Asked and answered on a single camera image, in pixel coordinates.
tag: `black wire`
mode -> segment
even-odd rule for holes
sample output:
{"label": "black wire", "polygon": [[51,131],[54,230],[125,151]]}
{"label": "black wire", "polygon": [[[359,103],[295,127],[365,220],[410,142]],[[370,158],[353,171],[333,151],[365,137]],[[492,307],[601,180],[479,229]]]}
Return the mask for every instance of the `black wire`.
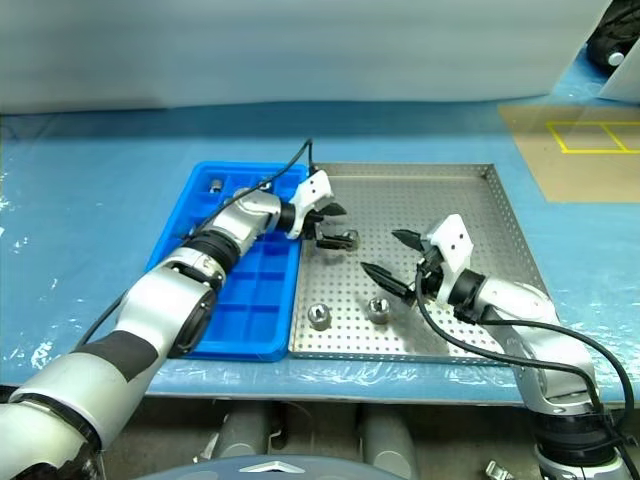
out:
{"label": "black wire", "polygon": [[294,163],[296,163],[300,157],[302,156],[302,154],[304,153],[304,151],[306,149],[309,149],[309,166],[311,167],[311,165],[313,165],[313,158],[312,158],[312,148],[313,148],[313,139],[308,138],[307,140],[305,140],[305,142],[302,144],[302,147],[300,147],[300,150],[298,150],[298,152],[291,157],[291,160],[289,160],[289,162],[282,167],[280,170],[278,170],[276,173],[274,173],[273,175],[271,175],[270,177],[267,177],[265,179],[263,179],[262,181],[258,182],[257,185],[251,187],[248,190],[245,190],[242,193],[239,193],[238,195],[234,196],[230,201],[228,201],[227,203],[223,204],[220,208],[218,208],[216,211],[214,211],[211,215],[209,215],[207,218],[205,218],[202,223],[200,223],[200,225],[198,225],[198,227],[193,231],[193,233],[191,233],[190,235],[187,236],[187,240],[189,240],[190,238],[193,238],[194,236],[196,236],[198,233],[200,233],[202,231],[202,229],[209,223],[211,222],[214,218],[216,218],[218,215],[220,215],[220,213],[222,213],[222,211],[227,208],[229,205],[237,202],[238,200],[240,200],[241,198],[246,197],[247,195],[249,195],[250,193],[255,192],[256,190],[258,190],[259,188],[264,187],[265,185],[267,185],[270,182],[273,182],[276,178],[284,175],[287,170],[289,170]]}
{"label": "black wire", "polygon": [[[420,270],[417,270],[415,285],[421,285],[423,279],[424,279],[424,275]],[[468,352],[475,353],[476,355],[480,355],[481,357],[489,358],[491,360],[495,360],[498,362],[508,363],[511,365],[518,365],[522,367],[541,368],[546,370],[558,370],[558,371],[563,371],[567,373],[573,373],[574,375],[578,375],[580,378],[584,380],[586,384],[587,392],[589,394],[589,398],[591,399],[591,403],[593,404],[594,409],[596,410],[597,413],[604,414],[604,406],[602,405],[602,402],[598,397],[598,392],[597,392],[595,383],[593,379],[589,376],[589,374],[587,374],[587,372],[585,372],[584,370],[578,367],[575,367],[573,365],[565,365],[562,363],[555,363],[555,362],[544,362],[544,361],[533,360],[533,359],[524,359],[520,357],[514,357],[511,355],[503,355],[503,354],[491,352],[489,350],[485,350],[483,348],[476,347],[475,345],[469,345],[466,342],[458,340],[457,338],[453,337],[452,335],[449,335],[442,328],[440,328],[438,324],[433,320],[433,318],[431,318],[431,315],[429,315],[429,312],[427,311],[427,308],[425,307],[425,304],[424,304],[424,294],[422,293],[422,289],[416,288],[415,293],[417,298],[418,309],[420,310],[420,313],[422,314],[423,318],[429,324],[429,327],[431,327],[431,329],[433,329],[434,332],[436,332],[440,337],[444,338],[447,342],[457,346],[458,348],[466,350]],[[528,324],[525,325],[525,323],[528,323],[526,320],[522,320],[522,321],[506,320],[505,322],[507,323],[503,323],[502,321],[496,321],[495,324],[508,325],[511,322],[514,322],[514,323],[522,322],[521,326],[531,326]],[[534,325],[532,326],[537,328],[545,328],[549,326],[548,324],[539,324],[537,322],[531,322],[531,323],[534,323]],[[494,324],[494,322],[483,321],[482,323],[479,323],[479,324],[489,325],[489,324]],[[558,333],[569,335],[573,338],[576,338],[577,340],[584,341],[584,343],[586,343],[587,345],[591,346],[592,348],[600,352],[603,356],[605,356],[605,358],[607,358],[607,360],[611,362],[612,366],[616,369],[616,372],[620,377],[620,382],[623,384],[623,389],[625,391],[625,415],[618,422],[618,425],[621,426],[622,423],[627,421],[631,415],[628,410],[628,405],[629,405],[628,392],[631,392],[631,403],[630,403],[631,412],[633,411],[634,400],[633,400],[633,387],[629,380],[629,376],[627,372],[624,370],[624,368],[622,368],[622,365],[620,364],[618,359],[615,358],[615,356],[611,352],[609,352],[609,350],[607,350],[604,346],[600,345],[598,342],[596,342],[595,340],[585,335],[582,335],[578,332],[574,332],[573,330],[570,330],[564,327],[560,327],[558,325],[551,325],[550,327],[551,328],[549,328],[549,330],[557,331]],[[631,459],[631,456],[629,455],[629,452],[627,451],[624,445],[624,439],[622,438],[620,432],[618,432],[613,427],[613,425],[611,425],[608,421],[605,421],[604,424],[609,431],[609,435],[613,439],[612,441],[608,442],[608,444],[612,444],[617,447],[618,451],[620,452],[620,457],[622,458],[622,461],[624,462],[627,469],[629,470],[629,473],[631,474],[631,478],[633,480],[640,480],[640,473],[638,472],[637,467],[633,463],[633,460]]]}
{"label": "black wire", "polygon": [[552,332],[567,335],[568,337],[575,338],[576,340],[589,345],[609,361],[611,366],[618,374],[618,378],[620,378],[620,383],[622,384],[622,390],[624,393],[624,414],[615,422],[616,427],[622,428],[623,424],[627,423],[631,419],[631,416],[633,415],[633,409],[635,407],[635,400],[633,395],[633,385],[631,384],[629,375],[627,374],[620,361],[615,357],[615,355],[591,337],[588,337],[582,333],[578,333],[574,330],[571,330],[570,328],[562,327],[560,325],[532,322],[529,320],[479,320],[477,323],[478,325],[507,325],[514,327],[530,327],[540,328],[542,330],[551,330]]}
{"label": "black wire", "polygon": [[636,468],[629,452],[627,451],[624,445],[624,438],[621,434],[621,429],[623,428],[625,423],[628,423],[633,416],[633,411],[635,407],[635,399],[633,395],[633,385],[631,380],[629,379],[629,375],[626,370],[620,363],[620,361],[616,358],[616,356],[611,353],[606,347],[602,344],[596,342],[591,337],[588,337],[582,333],[576,332],[566,327],[562,327],[560,325],[552,325],[546,323],[532,322],[529,320],[480,320],[477,322],[478,325],[505,325],[505,326],[514,326],[514,327],[530,327],[530,328],[540,328],[543,330],[550,330],[556,333],[560,333],[562,335],[567,335],[569,337],[575,338],[583,342],[586,345],[589,345],[591,348],[600,353],[603,357],[607,359],[607,361],[614,368],[616,373],[618,374],[618,378],[620,379],[620,384],[622,385],[622,390],[624,393],[624,413],[623,415],[614,423],[615,427],[611,427],[608,422],[605,422],[607,429],[609,431],[609,435],[614,439],[612,444],[614,444],[618,451],[620,452],[620,457],[624,461],[625,465],[629,469],[631,473],[631,477],[634,480],[640,480],[640,473]]}
{"label": "black wire", "polygon": [[455,345],[456,347],[461,348],[462,350],[475,353],[476,355],[488,358],[490,360],[494,360],[496,362],[507,363],[510,365],[517,365],[520,367],[538,368],[542,370],[557,370],[560,372],[572,373],[574,375],[577,375],[580,378],[582,378],[582,380],[584,380],[584,383],[587,387],[587,393],[589,394],[589,398],[591,399],[591,403],[593,404],[593,408],[596,410],[597,413],[604,412],[604,407],[602,405],[602,402],[600,402],[600,398],[598,397],[598,390],[596,388],[595,382],[593,381],[591,376],[581,368],[578,368],[574,365],[566,365],[563,363],[545,362],[542,360],[535,360],[535,359],[528,359],[528,358],[525,359],[522,357],[515,357],[513,355],[496,353],[490,350],[485,350],[484,348],[476,347],[475,345],[470,345],[466,342],[463,342],[462,340],[458,340],[456,337],[452,335],[449,335],[442,328],[440,328],[440,326],[438,326],[438,324],[433,320],[433,318],[431,318],[431,315],[427,311],[427,307],[425,307],[424,305],[424,301],[425,301],[424,294],[422,293],[422,289],[418,287],[419,285],[422,285],[423,279],[424,279],[424,275],[418,269],[416,271],[416,278],[415,278],[415,284],[416,284],[415,293],[417,298],[418,309],[420,310],[420,313],[424,317],[425,321],[429,324],[429,327],[431,327],[431,329],[434,332],[436,332],[440,337],[444,338],[447,342],[451,343],[452,345]]}
{"label": "black wire", "polygon": [[126,290],[122,292],[120,296],[116,298],[113,301],[113,303],[107,307],[107,309],[104,312],[102,312],[102,314],[96,319],[96,321],[91,324],[91,326],[87,329],[87,331],[84,332],[84,335],[80,337],[80,340],[78,340],[78,343],[76,343],[74,350],[77,348],[80,348],[82,345],[86,344],[89,341],[89,339],[93,336],[93,334],[96,333],[96,330],[100,328],[100,325],[102,325],[104,321],[107,318],[109,318],[111,314],[116,310],[116,308],[120,306],[120,303],[122,303],[122,299],[124,298],[126,293],[127,293]]}
{"label": "black wire", "polygon": [[[284,167],[282,167],[280,170],[278,170],[276,173],[274,173],[270,177],[265,178],[262,181],[258,182],[257,185],[251,187],[249,190],[245,190],[244,192],[236,195],[229,202],[225,203],[220,208],[218,208],[215,212],[213,212],[211,215],[209,215],[207,218],[205,218],[205,220],[193,231],[193,233],[191,233],[190,235],[187,236],[187,239],[185,239],[185,242],[187,240],[189,240],[190,238],[192,238],[193,236],[195,236],[196,234],[198,234],[199,232],[201,232],[202,229],[204,228],[204,226],[207,223],[209,223],[211,220],[213,220],[218,215],[220,215],[220,212],[222,212],[229,205],[231,205],[232,203],[237,202],[241,198],[246,197],[250,193],[255,192],[259,188],[262,188],[265,185],[267,185],[269,182],[273,182],[276,178],[284,175],[293,166],[293,164],[296,163],[300,159],[300,157],[302,156],[302,154],[304,153],[304,151],[307,148],[309,149],[309,156],[308,156],[309,169],[310,169],[309,173],[311,174],[312,173],[311,169],[315,168],[314,164],[313,164],[313,154],[312,154],[313,139],[312,138],[308,138],[302,144],[302,147],[300,147],[300,150],[298,150],[298,152],[291,158],[291,160],[289,160],[289,162]],[[113,303],[107,307],[107,309],[104,312],[102,312],[102,314],[95,320],[95,322],[93,322],[91,324],[89,329],[86,332],[84,332],[84,335],[82,335],[80,340],[78,340],[78,343],[76,343],[75,348],[79,348],[79,347],[81,347],[82,345],[86,344],[89,341],[89,339],[96,332],[96,330],[98,328],[100,328],[100,325],[102,325],[105,322],[105,320],[107,318],[109,318],[111,316],[111,314],[116,310],[116,308],[118,308],[118,306],[122,302],[122,299],[124,298],[126,293],[127,293],[126,290],[124,292],[122,292],[122,294],[118,298],[116,298],[113,301]]]}

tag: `yellow tape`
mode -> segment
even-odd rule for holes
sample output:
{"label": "yellow tape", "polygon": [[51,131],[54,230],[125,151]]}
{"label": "yellow tape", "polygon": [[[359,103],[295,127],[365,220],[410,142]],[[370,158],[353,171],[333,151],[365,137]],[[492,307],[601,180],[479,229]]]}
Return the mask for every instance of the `yellow tape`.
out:
{"label": "yellow tape", "polygon": [[[570,148],[567,146],[566,142],[562,139],[562,136],[556,130],[556,126],[571,126],[571,127],[581,127],[581,126],[598,126],[605,132],[609,138],[618,146],[618,148]],[[640,153],[640,149],[633,149],[627,147],[624,142],[618,137],[613,131],[611,131],[612,126],[637,126],[640,127],[640,122],[616,122],[616,121],[566,121],[566,120],[558,120],[558,121],[548,121],[545,123],[545,126],[555,139],[555,141],[560,146],[560,151],[562,153],[568,154],[584,154],[584,155],[593,155],[593,154],[638,154]]]}

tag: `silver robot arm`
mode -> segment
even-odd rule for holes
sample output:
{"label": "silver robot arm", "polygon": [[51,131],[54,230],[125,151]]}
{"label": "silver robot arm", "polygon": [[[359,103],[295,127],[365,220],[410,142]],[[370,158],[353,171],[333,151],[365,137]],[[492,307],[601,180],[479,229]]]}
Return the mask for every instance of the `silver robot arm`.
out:
{"label": "silver robot arm", "polygon": [[[362,264],[380,287],[407,303],[416,300],[420,289],[421,298],[451,305],[459,320],[483,326],[505,354],[578,367],[597,386],[591,355],[580,341],[554,331],[507,324],[510,320],[541,325],[560,322],[552,301],[540,290],[470,270],[473,243],[460,215],[448,216],[425,235],[410,230],[396,230],[393,235],[422,254],[418,269],[423,280],[412,288],[377,265]],[[532,413],[535,454],[545,480],[633,478],[610,441],[611,431],[596,411],[584,378],[515,365],[513,372]]]}
{"label": "silver robot arm", "polygon": [[111,333],[57,358],[0,405],[0,479],[91,478],[92,453],[122,430],[165,360],[196,345],[240,257],[276,229],[298,238],[332,201],[319,170],[290,203],[256,190],[198,228],[129,289]]}

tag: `blue tablecloth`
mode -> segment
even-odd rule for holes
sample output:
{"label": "blue tablecloth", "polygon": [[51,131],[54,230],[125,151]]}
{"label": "blue tablecloth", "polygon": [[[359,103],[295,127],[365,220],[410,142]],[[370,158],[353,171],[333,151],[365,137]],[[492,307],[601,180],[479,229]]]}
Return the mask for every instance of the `blue tablecloth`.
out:
{"label": "blue tablecloth", "polygon": [[[601,85],[579,61],[554,95],[519,103],[597,104]],[[67,352],[138,278],[196,163],[282,162],[309,136],[320,162],[494,163],[560,318],[611,347],[638,387],[640,205],[547,203],[494,102],[4,117],[0,383],[19,384]],[[621,400],[612,370],[596,363],[605,400]],[[151,392],[520,401],[511,371],[502,367],[295,358],[273,364],[171,360]]]}

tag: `perforated metal tray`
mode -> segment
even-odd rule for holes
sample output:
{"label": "perforated metal tray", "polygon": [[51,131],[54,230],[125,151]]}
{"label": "perforated metal tray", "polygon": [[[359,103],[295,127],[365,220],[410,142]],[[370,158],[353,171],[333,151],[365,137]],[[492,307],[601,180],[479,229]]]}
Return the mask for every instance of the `perforated metal tray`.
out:
{"label": "perforated metal tray", "polygon": [[[293,313],[289,350],[296,356],[405,361],[484,362],[436,337],[419,313],[378,288],[360,262],[372,262],[411,282],[417,252],[391,231],[425,231],[451,213],[462,215],[475,244],[471,267],[485,274],[545,287],[492,165],[326,164],[336,198],[348,215],[338,230],[354,228],[360,248],[351,253],[320,250],[305,242]],[[369,299],[389,300],[392,319],[375,325],[366,317]],[[307,312],[324,303],[331,327],[314,330]],[[483,348],[501,351],[479,327],[456,320],[450,309],[428,305],[435,321],[451,334]]]}

